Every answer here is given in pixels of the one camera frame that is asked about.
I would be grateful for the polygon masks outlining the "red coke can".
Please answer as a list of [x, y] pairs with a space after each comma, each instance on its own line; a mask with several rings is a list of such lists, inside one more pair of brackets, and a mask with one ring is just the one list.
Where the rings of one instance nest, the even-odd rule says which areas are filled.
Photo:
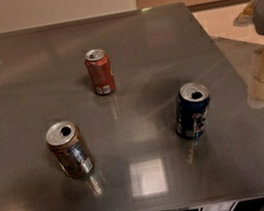
[[85, 66], [94, 92], [101, 96], [112, 93], [116, 87], [107, 53], [102, 49], [92, 49], [85, 55]]

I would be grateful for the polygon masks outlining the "blue pepsi can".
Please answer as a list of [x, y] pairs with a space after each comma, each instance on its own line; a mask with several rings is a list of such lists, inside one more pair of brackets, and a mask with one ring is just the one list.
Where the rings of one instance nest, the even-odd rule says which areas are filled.
[[184, 84], [176, 102], [176, 133], [185, 139], [203, 134], [210, 104], [209, 90], [201, 83]]

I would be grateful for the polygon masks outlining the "orange soda can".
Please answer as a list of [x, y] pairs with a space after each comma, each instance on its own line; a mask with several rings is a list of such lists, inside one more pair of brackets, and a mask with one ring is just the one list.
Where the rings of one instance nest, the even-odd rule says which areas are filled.
[[67, 176], [81, 178], [94, 167], [92, 153], [79, 127], [64, 120], [53, 124], [46, 132], [46, 144]]

